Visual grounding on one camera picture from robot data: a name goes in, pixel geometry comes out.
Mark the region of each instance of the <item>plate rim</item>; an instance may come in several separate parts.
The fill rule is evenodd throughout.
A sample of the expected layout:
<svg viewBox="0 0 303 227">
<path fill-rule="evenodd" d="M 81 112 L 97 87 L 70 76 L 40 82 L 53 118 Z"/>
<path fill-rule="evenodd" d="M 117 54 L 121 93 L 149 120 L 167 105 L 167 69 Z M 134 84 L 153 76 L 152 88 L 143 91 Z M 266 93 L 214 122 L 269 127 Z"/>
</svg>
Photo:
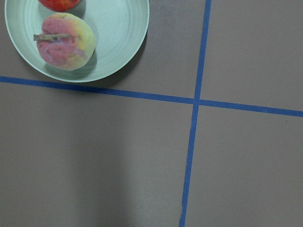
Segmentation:
<svg viewBox="0 0 303 227">
<path fill-rule="evenodd" d="M 14 38 L 11 34 L 11 31 L 10 31 L 10 28 L 9 28 L 9 23 L 8 23 L 8 15 L 7 15 L 7 3 L 8 3 L 9 0 L 5 0 L 5 3 L 4 3 L 4 16 L 5 16 L 5 24 L 6 24 L 6 28 L 7 28 L 7 31 L 8 31 L 8 34 L 9 34 L 9 37 L 10 37 L 10 40 L 11 42 L 13 43 L 14 47 L 16 48 L 17 52 L 21 55 L 21 57 L 31 66 L 33 67 L 35 70 L 41 72 L 42 74 L 48 76 L 48 77 L 51 77 L 53 79 L 56 79 L 56 80 L 60 80 L 60 81 L 64 81 L 64 82 L 71 82 L 71 83 L 85 83 L 85 82 L 92 82 L 92 81 L 96 81 L 96 80 L 100 80 L 100 79 L 103 79 L 103 78 L 106 78 L 112 74 L 114 74 L 115 72 L 119 71 L 120 69 L 122 69 L 136 54 L 137 52 L 139 51 L 140 47 L 142 46 L 144 40 L 145 40 L 145 37 L 146 37 L 146 34 L 147 34 L 147 30 L 148 30 L 148 25 L 149 25 L 149 21 L 150 21 L 150 3 L 149 3 L 149 0 L 145 0 L 146 3 L 147 3 L 147 20 L 146 20 L 146 25 L 145 25 L 145 29 L 144 29 L 144 35 L 142 36 L 140 42 L 138 42 L 138 46 L 137 48 L 135 49 L 135 51 L 133 52 L 132 55 L 130 55 L 130 57 L 127 58 L 127 60 L 119 67 L 117 67 L 116 69 L 114 69 L 112 72 L 110 73 L 107 73 L 105 74 L 103 77 L 100 77 L 100 78 L 97 78 L 97 79 L 79 79 L 79 80 L 74 80 L 74 79 L 63 79 L 63 78 L 59 78 L 59 77 L 56 77 L 56 76 L 53 76 L 49 73 L 46 73 L 44 72 L 43 70 L 39 69 L 38 67 L 35 67 L 31 62 L 30 60 L 28 60 L 24 54 L 20 51 L 20 49 L 18 48 L 17 44 L 15 43 L 14 41 Z"/>
</svg>

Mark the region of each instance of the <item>blue tape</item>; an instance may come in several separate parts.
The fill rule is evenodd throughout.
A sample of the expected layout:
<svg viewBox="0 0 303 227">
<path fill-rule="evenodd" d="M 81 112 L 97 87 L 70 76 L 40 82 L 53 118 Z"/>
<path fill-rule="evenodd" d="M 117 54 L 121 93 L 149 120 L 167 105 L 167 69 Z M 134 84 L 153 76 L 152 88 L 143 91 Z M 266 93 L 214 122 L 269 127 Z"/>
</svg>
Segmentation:
<svg viewBox="0 0 303 227">
<path fill-rule="evenodd" d="M 191 177 L 194 148 L 195 148 L 196 126 L 197 126 L 197 119 L 199 112 L 199 100 L 201 95 L 201 87 L 202 87 L 202 79 L 203 79 L 211 3 L 212 3 L 211 0 L 206 0 L 205 2 L 202 37 L 201 37 L 200 54 L 199 54 L 199 64 L 198 64 L 197 78 L 196 78 L 195 98 L 193 103 L 192 121 L 191 121 L 191 128 L 189 132 L 187 161 L 186 161 L 185 177 L 184 177 L 184 185 L 183 185 L 182 213 L 180 216 L 179 227 L 184 227 L 186 221 L 189 185 L 190 185 L 190 177 Z"/>
<path fill-rule="evenodd" d="M 204 106 L 220 107 L 220 108 L 227 108 L 234 110 L 246 110 L 246 111 L 262 112 L 268 114 L 272 113 L 272 114 L 303 117 L 303 111 L 297 111 L 297 110 L 279 109 L 279 108 L 264 107 L 257 105 L 245 105 L 245 104 L 237 104 L 237 103 L 226 103 L 226 102 L 218 102 L 218 101 L 210 101 L 210 100 L 202 100 L 202 99 L 199 101 L 199 104 Z"/>
<path fill-rule="evenodd" d="M 174 102 L 174 103 L 193 104 L 192 98 L 166 96 L 166 95 L 150 94 L 150 93 L 135 92 L 135 91 L 124 91 L 124 90 L 116 90 L 116 89 L 101 88 L 101 87 L 89 87 L 89 86 L 76 85 L 76 84 L 65 84 L 65 83 L 3 77 L 3 76 L 0 76 L 0 82 L 38 86 L 38 87 L 49 87 L 49 88 L 64 89 L 71 91 L 91 92 L 91 93 L 99 93 L 99 94 L 106 94 L 113 96 L 143 98 L 143 99 Z"/>
</svg>

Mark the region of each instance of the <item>gray table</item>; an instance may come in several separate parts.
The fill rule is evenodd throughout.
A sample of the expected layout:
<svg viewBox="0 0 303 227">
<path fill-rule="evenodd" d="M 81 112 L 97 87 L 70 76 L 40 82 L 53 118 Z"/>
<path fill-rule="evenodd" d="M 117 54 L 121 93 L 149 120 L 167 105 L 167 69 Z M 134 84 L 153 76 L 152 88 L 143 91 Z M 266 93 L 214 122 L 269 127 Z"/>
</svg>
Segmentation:
<svg viewBox="0 0 303 227">
<path fill-rule="evenodd" d="M 150 7 L 124 68 L 70 84 L 0 5 L 0 226 L 301 227 L 303 2 Z"/>
</svg>

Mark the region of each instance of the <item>red fruit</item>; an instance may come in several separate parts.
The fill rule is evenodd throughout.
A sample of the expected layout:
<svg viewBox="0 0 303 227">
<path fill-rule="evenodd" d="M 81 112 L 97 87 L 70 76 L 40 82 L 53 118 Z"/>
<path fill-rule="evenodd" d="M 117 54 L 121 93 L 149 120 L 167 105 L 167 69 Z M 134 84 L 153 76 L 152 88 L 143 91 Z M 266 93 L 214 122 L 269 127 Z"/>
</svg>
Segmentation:
<svg viewBox="0 0 303 227">
<path fill-rule="evenodd" d="M 42 5 L 56 12 L 65 12 L 75 7 L 80 0 L 39 0 Z"/>
</svg>

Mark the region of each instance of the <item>light green plate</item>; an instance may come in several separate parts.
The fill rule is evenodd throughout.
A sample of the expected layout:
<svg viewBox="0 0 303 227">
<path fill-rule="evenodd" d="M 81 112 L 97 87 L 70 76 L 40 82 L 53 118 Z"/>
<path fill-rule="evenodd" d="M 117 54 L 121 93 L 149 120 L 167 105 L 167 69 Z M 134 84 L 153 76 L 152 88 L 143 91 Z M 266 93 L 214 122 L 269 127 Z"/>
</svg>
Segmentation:
<svg viewBox="0 0 303 227">
<path fill-rule="evenodd" d="M 54 79 L 88 82 L 113 74 L 133 58 L 145 38 L 150 11 L 148 0 L 81 0 L 67 12 L 86 21 L 97 41 L 90 61 L 74 71 L 46 64 L 33 41 L 33 34 L 41 33 L 44 19 L 55 12 L 38 0 L 5 0 L 9 36 L 32 67 Z"/>
</svg>

